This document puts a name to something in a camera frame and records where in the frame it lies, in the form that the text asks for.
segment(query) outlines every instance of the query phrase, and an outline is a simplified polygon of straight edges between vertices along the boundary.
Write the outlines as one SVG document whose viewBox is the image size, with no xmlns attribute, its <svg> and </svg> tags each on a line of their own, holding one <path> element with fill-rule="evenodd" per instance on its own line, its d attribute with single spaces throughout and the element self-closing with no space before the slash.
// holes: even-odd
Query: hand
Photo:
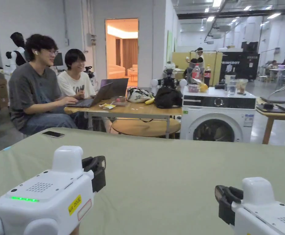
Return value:
<svg viewBox="0 0 285 235">
<path fill-rule="evenodd" d="M 59 102 L 60 106 L 64 106 L 67 104 L 76 104 L 78 102 L 78 100 L 76 100 L 73 97 L 66 96 L 62 100 L 59 100 L 58 102 Z"/>
<path fill-rule="evenodd" d="M 85 99 L 85 91 L 79 91 L 76 93 L 76 95 L 74 95 L 74 97 L 78 100 L 80 99 Z"/>
</svg>

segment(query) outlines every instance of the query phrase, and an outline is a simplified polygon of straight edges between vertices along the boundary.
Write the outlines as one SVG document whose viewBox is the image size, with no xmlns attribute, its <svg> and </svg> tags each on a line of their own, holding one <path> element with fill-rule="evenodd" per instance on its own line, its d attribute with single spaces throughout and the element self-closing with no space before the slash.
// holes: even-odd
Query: beige armchair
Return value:
<svg viewBox="0 0 285 235">
<path fill-rule="evenodd" d="M 108 79 L 124 78 L 125 68 L 118 65 L 108 66 Z"/>
<path fill-rule="evenodd" d="M 131 68 L 127 69 L 128 76 L 138 76 L 138 65 L 133 65 Z"/>
</svg>

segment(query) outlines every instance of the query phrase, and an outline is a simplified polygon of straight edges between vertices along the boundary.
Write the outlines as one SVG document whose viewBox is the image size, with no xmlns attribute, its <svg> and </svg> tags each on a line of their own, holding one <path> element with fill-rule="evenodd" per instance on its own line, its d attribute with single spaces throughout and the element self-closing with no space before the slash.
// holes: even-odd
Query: washing machine knob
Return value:
<svg viewBox="0 0 285 235">
<path fill-rule="evenodd" d="M 222 107 L 222 106 L 224 105 L 224 102 L 223 102 L 223 100 L 222 100 L 221 98 L 216 98 L 216 99 L 214 100 L 214 105 L 215 105 L 216 107 Z"/>
</svg>

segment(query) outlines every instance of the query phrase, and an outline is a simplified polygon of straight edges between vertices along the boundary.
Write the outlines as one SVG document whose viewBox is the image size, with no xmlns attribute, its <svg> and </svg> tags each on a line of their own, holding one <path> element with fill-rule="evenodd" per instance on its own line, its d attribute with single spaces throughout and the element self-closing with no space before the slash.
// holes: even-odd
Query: white bag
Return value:
<svg viewBox="0 0 285 235">
<path fill-rule="evenodd" d="M 152 98 L 152 93 L 140 88 L 131 88 L 127 91 L 127 100 L 131 103 L 144 103 Z"/>
</svg>

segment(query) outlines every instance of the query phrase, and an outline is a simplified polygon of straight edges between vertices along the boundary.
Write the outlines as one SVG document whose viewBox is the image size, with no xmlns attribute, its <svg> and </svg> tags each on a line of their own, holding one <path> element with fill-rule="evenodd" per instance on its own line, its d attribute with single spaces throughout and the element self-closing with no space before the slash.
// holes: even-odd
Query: washing machine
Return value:
<svg viewBox="0 0 285 235">
<path fill-rule="evenodd" d="M 209 88 L 207 93 L 183 90 L 182 140 L 249 143 L 256 112 L 256 96 L 228 95 Z"/>
</svg>

